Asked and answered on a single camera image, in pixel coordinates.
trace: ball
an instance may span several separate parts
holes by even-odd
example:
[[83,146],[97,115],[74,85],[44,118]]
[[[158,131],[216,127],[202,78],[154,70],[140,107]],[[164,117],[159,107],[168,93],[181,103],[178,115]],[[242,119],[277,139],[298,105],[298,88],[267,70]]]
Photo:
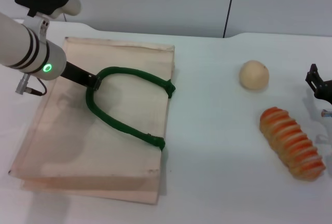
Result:
[[258,61],[248,61],[241,67],[240,83],[250,90],[261,90],[269,83],[269,71]]

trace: green rope loop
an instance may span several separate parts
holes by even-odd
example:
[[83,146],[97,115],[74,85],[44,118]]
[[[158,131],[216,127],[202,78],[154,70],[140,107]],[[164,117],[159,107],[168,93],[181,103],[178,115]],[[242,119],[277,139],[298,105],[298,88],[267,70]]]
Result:
[[[103,70],[101,70],[97,76],[100,78],[102,81],[105,77],[112,75],[112,74],[128,74],[128,75],[135,75],[138,76],[142,79],[145,79],[147,81],[150,81],[162,88],[165,89],[168,98],[170,99],[172,97],[173,92],[175,91],[175,86],[171,83],[171,80],[163,80],[157,76],[154,76],[152,74],[149,74],[147,72],[138,70],[138,69],[133,69],[133,68],[126,68],[126,67],[107,67]],[[130,127],[129,125],[126,125],[114,118],[112,118],[110,115],[106,114],[104,111],[102,111],[94,102],[94,90],[92,88],[87,88],[86,92],[86,102],[88,105],[88,108],[101,120],[103,120],[106,124],[109,126],[113,127],[114,129],[128,133],[132,136],[135,136],[149,144],[152,144],[154,146],[157,146],[160,148],[160,150],[163,150],[165,147],[165,140],[163,137],[157,137],[157,136],[152,136],[149,133],[143,133],[140,132],[139,130]]]

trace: table surface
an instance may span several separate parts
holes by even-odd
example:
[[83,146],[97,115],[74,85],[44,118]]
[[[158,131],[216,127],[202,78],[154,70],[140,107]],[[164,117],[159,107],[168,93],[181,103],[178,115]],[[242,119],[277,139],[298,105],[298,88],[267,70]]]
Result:
[[[80,23],[52,22],[48,39],[65,36],[175,45],[176,92],[170,101],[158,204],[28,192],[7,175],[40,98],[18,95],[21,74],[0,67],[0,222],[63,223],[330,223],[332,219],[331,109],[305,82],[311,63],[330,80],[332,38],[240,34],[232,38],[114,33]],[[267,90],[238,82],[241,65],[263,62]],[[40,88],[31,78],[29,85]],[[316,143],[327,165],[313,183],[293,179],[258,129],[271,106],[287,109]]]

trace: orange and white striped object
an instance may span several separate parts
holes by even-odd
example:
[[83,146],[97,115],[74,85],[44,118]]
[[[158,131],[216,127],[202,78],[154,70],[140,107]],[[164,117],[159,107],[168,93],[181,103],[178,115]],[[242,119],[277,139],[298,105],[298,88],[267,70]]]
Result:
[[287,111],[277,107],[265,110],[259,129],[295,178],[316,180],[325,170],[317,148]]

